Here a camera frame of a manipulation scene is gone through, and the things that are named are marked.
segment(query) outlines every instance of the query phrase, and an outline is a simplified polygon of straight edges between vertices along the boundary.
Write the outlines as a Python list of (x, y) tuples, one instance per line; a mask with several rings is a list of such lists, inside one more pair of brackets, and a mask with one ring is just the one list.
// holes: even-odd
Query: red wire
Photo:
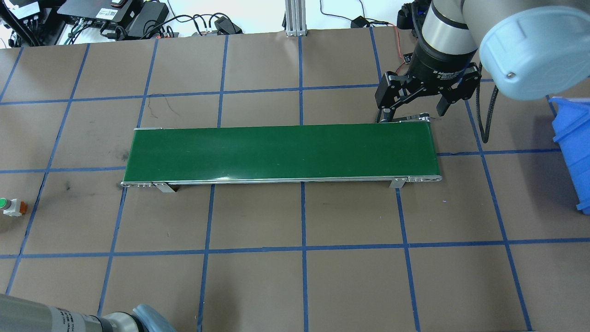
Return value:
[(395, 35), (397, 36), (398, 39), (398, 54), (399, 54), (399, 58), (403, 59), (404, 55), (402, 54), (402, 49), (401, 49), (401, 42), (399, 41), (399, 29), (398, 27), (396, 27), (394, 24), (389, 23), (390, 26), (392, 26), (395, 29)]
[(399, 74), (399, 70), (402, 69), (402, 67), (404, 66), (405, 62), (402, 62), (402, 64), (399, 65), (399, 67), (395, 70), (395, 74)]

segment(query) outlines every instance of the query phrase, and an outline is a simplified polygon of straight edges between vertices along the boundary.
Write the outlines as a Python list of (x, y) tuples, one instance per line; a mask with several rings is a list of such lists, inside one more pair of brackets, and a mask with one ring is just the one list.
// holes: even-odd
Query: blue tape line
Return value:
[(108, 257), (108, 252), (73, 252), (73, 253), (26, 253), (23, 258), (84, 258)]
[(6, 90), (8, 90), (8, 85), (10, 84), (10, 81), (12, 80), (12, 76), (14, 75), (14, 71), (17, 69), (18, 62), (21, 59), (22, 51), (24, 49), (25, 49), (24, 47), (21, 47), (21, 50), (18, 52), (17, 59), (14, 60), (14, 64), (12, 65), (12, 69), (10, 71), (10, 74), (8, 75), (8, 78), (6, 79), (6, 84), (4, 84), (4, 88), (2, 89), (2, 93), (0, 93), (0, 101), (2, 101), (2, 99), (4, 98), (4, 94), (6, 94)]
[(262, 247), (262, 248), (229, 248), (229, 249), (209, 249), (209, 254), (223, 253), (251, 253), (251, 252), (289, 252), (301, 251), (302, 247)]
[(82, 167), (82, 168), (52, 168), (51, 173), (61, 172), (103, 172), (103, 171), (124, 171), (125, 166), (119, 167)]
[(523, 150), (504, 150), (504, 151), (483, 151), (484, 155), (494, 154), (539, 154), (561, 152), (561, 149), (523, 149)]
[(15, 173), (43, 173), (45, 170), (5, 170), (0, 171), (0, 174), (15, 174)]
[(211, 225), (213, 224), (213, 202), (215, 199), (215, 184), (211, 186), (209, 194), (209, 215), (207, 216), (207, 233), (205, 235), (205, 250), (203, 253), (203, 272), (201, 274), (201, 291), (199, 293), (199, 311), (197, 314), (196, 330), (203, 331), (203, 312), (205, 310), (205, 284), (207, 283), (207, 267), (209, 265), (209, 247), (211, 245)]
[(304, 86), (303, 90), (335, 90), (335, 89), (355, 89), (359, 87), (378, 87), (379, 84), (350, 84), (350, 85), (330, 85), (330, 86)]
[(438, 153), (437, 156), (439, 157), (450, 157), (450, 156), (456, 156), (456, 155), (479, 155), (479, 152), (473, 152), (473, 151), (469, 151), (469, 152), (441, 152)]
[(509, 240), (511, 245), (538, 245), (548, 243), (584, 243), (590, 242), (590, 237), (573, 237), (570, 239), (532, 239), (532, 240)]
[(218, 95), (219, 91), (205, 91), (205, 92), (180, 92), (180, 93), (152, 93), (148, 98), (166, 98), (166, 97), (185, 97), (185, 96), (206, 96)]
[(379, 53), (377, 52), (377, 43), (375, 42), (375, 34), (373, 27), (369, 27), (371, 33), (371, 43), (373, 44), (373, 53), (375, 53), (375, 64), (377, 65), (377, 82), (381, 81), (381, 64), (379, 63)]
[(490, 170), (488, 169), (488, 166), (487, 166), (486, 156), (484, 154), (483, 148), (481, 147), (480, 138), (477, 135), (476, 123), (475, 123), (475, 120), (473, 119), (473, 115), (471, 114), (471, 107), (469, 106), (469, 102), (467, 100), (465, 100), (465, 106), (467, 107), (467, 114), (469, 116), (469, 121), (471, 122), (473, 134), (476, 137), (477, 149), (480, 151), (480, 154), (481, 154), (481, 163), (483, 164), (483, 168), (486, 173), (486, 179), (487, 179), (487, 184), (490, 189), (491, 200), (494, 203), (494, 209), (496, 211), (496, 216), (498, 218), (498, 225), (500, 226), (500, 232), (502, 233), (502, 239), (504, 240), (504, 247), (506, 248), (506, 255), (508, 257), (508, 262), (510, 264), (510, 270), (512, 271), (512, 277), (514, 279), (514, 285), (516, 286), (516, 293), (517, 293), (518, 299), (520, 301), (520, 307), (522, 309), (522, 314), (525, 319), (527, 330), (532, 331), (533, 328), (530, 323), (529, 312), (526, 308), (525, 297), (522, 294), (522, 289), (520, 287), (518, 273), (516, 272), (516, 265), (514, 264), (514, 258), (512, 257), (512, 250), (510, 249), (510, 242), (508, 241), (508, 236), (506, 235), (506, 228), (504, 227), (504, 221), (502, 219), (502, 214), (500, 213), (500, 206), (498, 204), (498, 199), (496, 197), (496, 191), (494, 190), (494, 184), (491, 181), (491, 175), (490, 175)]
[(158, 52), (158, 41), (159, 39), (156, 39), (156, 41), (153, 43), (152, 61), (150, 62), (149, 70), (147, 71), (146, 86), (143, 89), (142, 105), (139, 109), (139, 116), (137, 117), (137, 125), (135, 126), (135, 128), (140, 128), (142, 125), (143, 111), (145, 110), (146, 99), (148, 98), (149, 83), (152, 80), (153, 65), (156, 62), (156, 53)]
[(230, 91), (223, 91), (223, 93), (225, 95), (236, 95), (239, 93), (286, 92), (286, 91), (299, 91), (299, 88), (298, 87), (279, 87), (276, 89), (230, 90)]
[(107, 288), (109, 286), (110, 271), (111, 271), (111, 267), (113, 266), (113, 253), (114, 253), (115, 247), (117, 246), (117, 238), (119, 237), (119, 228), (121, 227), (121, 217), (123, 216), (123, 207), (125, 205), (125, 197), (127, 197), (127, 188), (123, 188), (123, 192), (121, 193), (121, 201), (119, 202), (119, 211), (117, 212), (117, 222), (115, 223), (114, 232), (113, 232), (113, 241), (111, 242), (111, 249), (109, 252), (109, 261), (107, 263), (106, 272), (104, 273), (103, 289), (100, 292), (99, 309), (96, 313), (98, 316), (101, 316), (103, 314), (104, 299), (107, 295)]
[(35, 105), (35, 104), (50, 104), (50, 103), (67, 103), (69, 99), (54, 99), (54, 100), (36, 100), (36, 101), (26, 101), (26, 102), (3, 102), (0, 103), (2, 106), (7, 105)]
[(547, 99), (547, 103), (549, 104), (551, 113), (553, 113), (553, 117), (557, 117), (557, 110), (555, 109), (555, 105), (553, 105), (553, 103), (549, 101), (549, 95), (545, 95), (545, 99)]
[(403, 243), (384, 243), (378, 245), (329, 245), (329, 246), (307, 246), (307, 251), (321, 250), (361, 250), (361, 249), (402, 249)]
[[(334, 86), (304, 86), (304, 87), (282, 87), (276, 89), (253, 89), (253, 90), (229, 90), (224, 91), (226, 94), (239, 93), (261, 93), (261, 92), (285, 92), (285, 91), (299, 91), (299, 90), (337, 90), (337, 89), (355, 89), (360, 87), (378, 87), (378, 84), (353, 84), (353, 85), (334, 85)], [(147, 98), (161, 98), (161, 97), (184, 97), (184, 96), (202, 96), (202, 95), (219, 95), (219, 91), (206, 92), (182, 92), (182, 93), (153, 93), (147, 95)], [(143, 99), (144, 95), (133, 96), (112, 96), (112, 97), (89, 97), (89, 98), (74, 98), (72, 102), (95, 102), (101, 100), (120, 100), (120, 99)], [(23, 102), (0, 102), (0, 106), (6, 105), (34, 105), (47, 103), (66, 103), (69, 99), (53, 99), (53, 100), (32, 100)]]
[(301, 183), (301, 270), (303, 271), (303, 331), (309, 332), (309, 306), (307, 297), (307, 226), (305, 183)]
[(402, 196), (398, 188), (395, 189), (395, 197), (398, 201), (399, 226), (401, 227), (402, 241), (404, 242), (404, 255), (406, 260), (406, 269), (408, 270), (409, 296), (412, 300), (412, 311), (414, 312), (414, 325), (416, 327), (416, 331), (421, 332), (420, 318), (418, 316), (418, 303), (416, 301), (416, 291), (414, 288), (414, 275), (412, 273), (412, 261), (409, 257), (408, 235), (405, 229), (404, 207), (402, 205)]
[(225, 66), (227, 65), (227, 45), (229, 35), (225, 35), (225, 44), (223, 48), (223, 65), (221, 67), (221, 86), (219, 87), (219, 111), (217, 113), (217, 128), (221, 127), (221, 116), (223, 114), (223, 94), (225, 93)]
[(410, 248), (444, 248), (444, 247), (472, 247), (504, 245), (504, 241), (465, 241), (465, 242), (430, 242), (409, 243)]
[[(590, 237), (572, 237), (558, 239), (527, 239), (527, 240), (508, 240), (511, 245), (536, 245), (552, 243), (586, 243), (590, 242)], [(471, 241), (471, 242), (422, 242), (422, 243), (381, 243), (366, 245), (324, 245), (324, 246), (306, 246), (306, 251), (327, 251), (327, 250), (365, 250), (365, 249), (403, 249), (409, 248), (449, 248), (449, 247), (469, 247), (469, 246), (498, 246), (504, 245), (503, 240), (495, 241)], [(208, 253), (213, 255), (223, 255), (229, 253), (257, 253), (257, 252), (295, 252), (302, 251), (302, 246), (292, 247), (262, 247), (262, 248), (228, 248), (228, 249), (209, 249)], [(83, 258), (83, 257), (132, 257), (132, 256), (173, 256), (173, 255), (202, 255), (203, 249), (187, 250), (153, 250), (153, 251), (125, 251), (125, 252), (74, 252), (74, 253), (25, 253), (22, 258)], [(15, 259), (18, 255), (0, 255), (0, 259)]]
[(302, 37), (297, 37), (298, 57), (299, 57), (299, 125), (303, 126), (303, 40)]
[(113, 97), (90, 97), (90, 98), (75, 98), (72, 100), (74, 103), (77, 102), (96, 102), (101, 100), (120, 100), (120, 99), (141, 99), (143, 95), (134, 96), (113, 96)]
[(29, 222), (27, 224), (27, 229), (25, 231), (25, 236), (21, 243), (21, 248), (18, 253), (17, 261), (14, 264), (14, 269), (12, 269), (12, 274), (10, 276), (10, 280), (8, 281), (8, 286), (6, 288), (6, 295), (10, 295), (10, 291), (12, 290), (12, 284), (14, 283), (14, 279), (17, 275), (18, 267), (21, 264), (22, 255), (25, 251), (25, 247), (27, 245), (27, 241), (29, 239), (29, 235), (31, 234), (31, 228), (33, 225), (33, 221), (35, 220), (35, 215), (37, 214), (37, 208), (39, 208), (39, 201), (41, 200), (41, 195), (43, 194), (43, 189), (45, 188), (45, 184), (47, 182), (47, 177), (49, 175), (49, 170), (51, 168), (51, 163), (53, 162), (53, 158), (55, 157), (55, 152), (57, 150), (57, 145), (60, 143), (61, 134), (64, 131), (65, 120), (67, 119), (68, 113), (70, 112), (71, 107), (71, 100), (76, 93), (76, 89), (78, 88), (78, 83), (80, 82), (80, 76), (82, 75), (82, 71), (84, 70), (84, 65), (86, 64), (86, 58), (88, 57), (88, 52), (90, 51), (90, 44), (86, 45), (86, 50), (84, 52), (84, 57), (82, 58), (82, 62), (80, 63), (80, 69), (78, 69), (78, 76), (76, 77), (76, 81), (74, 82), (74, 87), (72, 88), (72, 92), (70, 95), (70, 101), (68, 102), (67, 107), (65, 108), (64, 116), (61, 119), (60, 128), (57, 132), (57, 137), (55, 138), (55, 142), (53, 144), (53, 149), (51, 150), (51, 155), (49, 157), (49, 161), (47, 162), (47, 167), (45, 169), (45, 173), (43, 175), (43, 180), (41, 182), (41, 187), (39, 188), (39, 192), (37, 194), (37, 199), (35, 199), (35, 204), (33, 205), (33, 209), (31, 210), (31, 217), (29, 218)]

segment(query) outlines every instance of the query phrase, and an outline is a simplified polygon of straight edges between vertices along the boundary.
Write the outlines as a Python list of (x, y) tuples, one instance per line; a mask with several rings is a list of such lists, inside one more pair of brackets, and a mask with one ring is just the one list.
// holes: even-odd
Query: conveyor belt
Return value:
[(430, 123), (135, 131), (123, 186), (440, 181)]

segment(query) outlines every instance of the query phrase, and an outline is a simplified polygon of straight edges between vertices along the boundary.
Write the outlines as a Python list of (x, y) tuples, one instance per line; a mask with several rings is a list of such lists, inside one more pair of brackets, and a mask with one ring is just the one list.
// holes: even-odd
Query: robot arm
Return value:
[(483, 66), (510, 98), (538, 99), (578, 84), (590, 75), (589, 13), (586, 0), (416, 0), (404, 5), (398, 28), (414, 29), (418, 45), (405, 75), (383, 75), (375, 93), (377, 122), (390, 122), (397, 108), (421, 96), (441, 95), (440, 116), (453, 103), (471, 98), (481, 79), (471, 62), (478, 45)]

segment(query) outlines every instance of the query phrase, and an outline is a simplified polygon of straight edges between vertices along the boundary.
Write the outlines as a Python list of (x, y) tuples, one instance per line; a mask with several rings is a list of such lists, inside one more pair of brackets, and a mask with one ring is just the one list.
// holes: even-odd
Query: black box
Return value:
[[(166, 17), (168, 16), (168, 6), (163, 2), (155, 2), (155, 1), (147, 1), (143, 3), (142, 10), (139, 14), (133, 19), (133, 22), (129, 25), (127, 29), (127, 38), (126, 39), (140, 39), (142, 38), (147, 31), (149, 31), (152, 25), (154, 24), (161, 24), (166, 21)], [(155, 20), (158, 23), (150, 22), (146, 24), (150, 20)], [(153, 36), (158, 30), (154, 30), (152, 33), (148, 35), (148, 38)]]
[(127, 0), (121, 8), (111, 6), (111, 0), (67, 0), (57, 11), (68, 17), (67, 22), (74, 24), (80, 18), (94, 20), (93, 27), (100, 28), (106, 21), (107, 28), (117, 25), (127, 28), (131, 20), (139, 14), (143, 0)]

